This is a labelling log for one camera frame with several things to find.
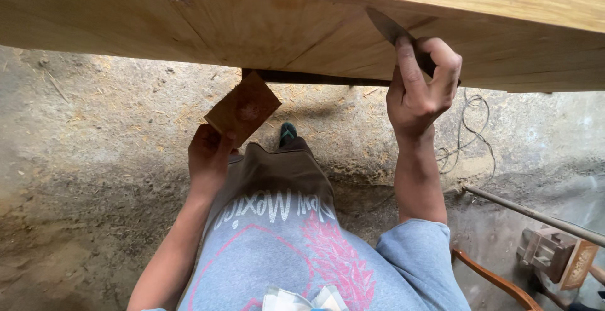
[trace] wooden chair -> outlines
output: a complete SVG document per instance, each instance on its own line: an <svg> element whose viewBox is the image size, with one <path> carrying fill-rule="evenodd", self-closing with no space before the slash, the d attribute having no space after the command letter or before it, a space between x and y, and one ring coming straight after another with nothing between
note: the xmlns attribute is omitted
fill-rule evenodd
<svg viewBox="0 0 605 311"><path fill-rule="evenodd" d="M463 250L452 249L452 264L458 258L464 262L469 268L477 272L480 276L488 280L488 282L496 285L504 292L507 292L512 298L515 298L522 307L527 311L542 311L542 308L538 305L533 298L531 298L525 291L521 290L517 285L504 279L503 277L494 274L491 271L481 267L478 263L471 260Z"/></svg>

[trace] checkered fabric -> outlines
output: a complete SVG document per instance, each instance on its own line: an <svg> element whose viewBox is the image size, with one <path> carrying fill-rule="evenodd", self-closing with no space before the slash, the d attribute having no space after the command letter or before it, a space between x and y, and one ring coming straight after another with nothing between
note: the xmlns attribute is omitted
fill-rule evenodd
<svg viewBox="0 0 605 311"><path fill-rule="evenodd" d="M262 299L262 311L349 311L334 285L324 286L311 302L299 294L269 287Z"/></svg>

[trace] gray t-shirt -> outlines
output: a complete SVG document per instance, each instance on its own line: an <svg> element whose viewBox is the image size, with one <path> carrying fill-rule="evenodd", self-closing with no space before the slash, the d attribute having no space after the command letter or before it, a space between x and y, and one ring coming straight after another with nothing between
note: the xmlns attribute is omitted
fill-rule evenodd
<svg viewBox="0 0 605 311"><path fill-rule="evenodd" d="M412 219L373 249L341 229L309 153L251 144L229 165L178 309L255 311L271 286L311 300L334 284L350 310L469 310L449 243L444 224Z"/></svg>

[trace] knife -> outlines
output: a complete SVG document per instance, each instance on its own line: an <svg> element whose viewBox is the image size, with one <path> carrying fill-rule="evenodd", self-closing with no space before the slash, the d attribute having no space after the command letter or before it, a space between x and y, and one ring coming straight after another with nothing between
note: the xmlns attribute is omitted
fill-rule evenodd
<svg viewBox="0 0 605 311"><path fill-rule="evenodd" d="M386 14L376 11L373 8L366 8L366 13L368 17L374 24L374 27L385 37L386 40L389 41L390 44L395 46L395 42L399 37L406 36L410 39L412 43L412 47L414 48L414 56L416 61L418 62L418 67L423 70L427 75L433 78L433 74L435 73L435 62L431 59L431 54L427 52L421 52L418 50L418 40L412 36L406 29L401 27L401 25L397 24L396 21L390 19Z"/></svg>

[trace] dirt floor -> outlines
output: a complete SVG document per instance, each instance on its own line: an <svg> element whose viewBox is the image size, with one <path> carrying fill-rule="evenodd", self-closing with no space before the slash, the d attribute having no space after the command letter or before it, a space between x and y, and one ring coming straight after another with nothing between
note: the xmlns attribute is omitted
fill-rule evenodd
<svg viewBox="0 0 605 311"><path fill-rule="evenodd" d="M0 310L125 309L187 193L193 132L238 81L228 67L0 47ZM331 178L341 224L375 245L397 223L386 89L270 87L283 105L251 141L275 149L280 124L296 125ZM605 94L473 94L490 106L495 175L480 141L442 175L452 243L524 287L515 251L540 223L459 188L605 232ZM436 123L436 148L456 148L464 103L461 88ZM479 130L488 113L473 104L465 121ZM463 130L462 143L473 136ZM464 265L454 272L473 310L521 309ZM597 289L589 278L572 297L599 307Z"/></svg>

